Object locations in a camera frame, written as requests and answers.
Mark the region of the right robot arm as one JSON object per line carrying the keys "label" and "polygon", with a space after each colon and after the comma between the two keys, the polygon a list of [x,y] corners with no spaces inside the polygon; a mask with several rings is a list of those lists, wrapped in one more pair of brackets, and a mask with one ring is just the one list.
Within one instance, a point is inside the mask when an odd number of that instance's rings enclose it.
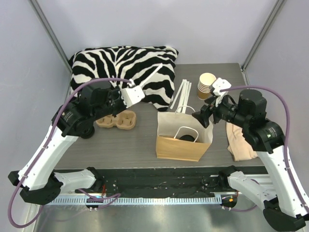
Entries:
{"label": "right robot arm", "polygon": [[218,185],[228,191],[238,190],[259,207],[268,224],[278,232],[297,231],[309,219],[309,197],[293,167],[288,149],[289,129],[282,129],[267,119],[267,100],[263,87],[239,86],[239,100],[228,95],[228,89],[214,91],[193,117],[208,127],[221,120],[242,129],[246,142],[257,153],[272,181],[274,193],[249,179],[235,166],[219,172]]}

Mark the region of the stack of paper cups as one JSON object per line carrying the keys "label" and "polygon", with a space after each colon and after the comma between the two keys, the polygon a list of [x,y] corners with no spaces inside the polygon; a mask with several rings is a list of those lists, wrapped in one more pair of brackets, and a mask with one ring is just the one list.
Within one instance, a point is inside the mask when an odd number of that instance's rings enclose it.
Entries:
{"label": "stack of paper cups", "polygon": [[197,96],[201,100],[205,100],[211,96],[211,85],[216,80],[216,77],[212,73],[203,73],[199,77],[199,82],[197,86]]}

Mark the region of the cardboard cup carrier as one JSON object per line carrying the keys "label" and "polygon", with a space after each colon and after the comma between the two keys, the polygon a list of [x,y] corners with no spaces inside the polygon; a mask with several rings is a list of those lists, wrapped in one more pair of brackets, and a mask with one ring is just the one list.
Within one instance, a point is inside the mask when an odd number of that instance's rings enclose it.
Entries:
{"label": "cardboard cup carrier", "polygon": [[116,116],[108,115],[96,120],[96,124],[101,128],[117,127],[121,130],[131,130],[136,125],[136,113],[124,110]]}

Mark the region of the aluminium rail frame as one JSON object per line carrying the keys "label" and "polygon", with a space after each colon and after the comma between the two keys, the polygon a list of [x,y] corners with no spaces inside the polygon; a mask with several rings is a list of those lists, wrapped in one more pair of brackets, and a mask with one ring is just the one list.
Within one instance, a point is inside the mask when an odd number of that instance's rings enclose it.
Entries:
{"label": "aluminium rail frame", "polygon": [[179,186],[132,188],[117,200],[85,195],[47,205],[31,232],[270,232],[262,211],[243,194],[222,190],[216,175],[182,177]]}

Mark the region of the zebra print pillow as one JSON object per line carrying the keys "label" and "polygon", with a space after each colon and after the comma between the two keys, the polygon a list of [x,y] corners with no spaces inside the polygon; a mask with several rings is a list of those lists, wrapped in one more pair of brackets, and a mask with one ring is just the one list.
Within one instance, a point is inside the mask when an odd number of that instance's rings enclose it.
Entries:
{"label": "zebra print pillow", "polygon": [[142,87],[145,103],[165,112],[175,91],[175,61],[178,50],[171,46],[113,46],[86,48],[72,55],[70,93],[94,78],[132,79],[139,85],[156,67],[163,67]]}

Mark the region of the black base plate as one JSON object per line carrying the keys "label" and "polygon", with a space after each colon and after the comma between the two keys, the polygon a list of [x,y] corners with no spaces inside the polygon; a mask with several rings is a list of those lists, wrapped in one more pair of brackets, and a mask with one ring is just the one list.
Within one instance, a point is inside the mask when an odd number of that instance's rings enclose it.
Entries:
{"label": "black base plate", "polygon": [[221,168],[100,169],[102,182],[87,193],[120,193],[122,198],[198,198],[216,192],[234,192],[222,178]]}

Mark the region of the black lid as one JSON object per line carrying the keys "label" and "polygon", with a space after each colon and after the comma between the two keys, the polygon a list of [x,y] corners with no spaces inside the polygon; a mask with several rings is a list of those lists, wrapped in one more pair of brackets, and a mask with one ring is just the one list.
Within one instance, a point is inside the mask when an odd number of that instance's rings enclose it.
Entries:
{"label": "black lid", "polygon": [[188,142],[195,142],[196,141],[195,137],[193,137],[191,135],[183,135],[179,138],[179,140],[188,141]]}
{"label": "black lid", "polygon": [[85,130],[80,137],[83,139],[89,139],[91,138],[95,133],[95,128],[94,126],[90,127],[89,129]]}

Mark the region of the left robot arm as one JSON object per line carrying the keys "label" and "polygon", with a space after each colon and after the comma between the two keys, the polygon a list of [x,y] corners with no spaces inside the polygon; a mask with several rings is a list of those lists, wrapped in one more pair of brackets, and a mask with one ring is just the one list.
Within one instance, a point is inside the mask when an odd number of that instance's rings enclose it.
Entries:
{"label": "left robot arm", "polygon": [[97,193],[104,179],[94,167],[57,173],[55,166],[78,138],[90,138],[94,122],[117,115],[138,103],[144,94],[132,88],[112,88],[108,78],[88,81],[77,87],[58,109],[48,133],[30,161],[8,178],[26,203],[46,205],[59,194],[84,189]]}

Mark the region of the brown paper bag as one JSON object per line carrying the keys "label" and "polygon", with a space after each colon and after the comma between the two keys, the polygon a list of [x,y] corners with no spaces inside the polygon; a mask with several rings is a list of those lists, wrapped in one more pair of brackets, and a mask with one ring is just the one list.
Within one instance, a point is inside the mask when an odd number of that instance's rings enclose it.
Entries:
{"label": "brown paper bag", "polygon": [[[194,117],[177,112],[157,113],[156,155],[160,159],[199,161],[213,140],[213,124],[204,128]],[[179,140],[183,135],[195,142]]]}

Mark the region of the beige cloth bag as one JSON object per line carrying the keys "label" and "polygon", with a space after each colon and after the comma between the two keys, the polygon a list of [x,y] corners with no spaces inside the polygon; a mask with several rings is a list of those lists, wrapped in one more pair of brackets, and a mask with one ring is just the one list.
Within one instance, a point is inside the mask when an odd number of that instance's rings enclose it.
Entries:
{"label": "beige cloth bag", "polygon": [[227,122],[226,134],[229,143],[227,149],[232,154],[234,161],[251,160],[258,157],[251,145],[245,141],[241,127]]}

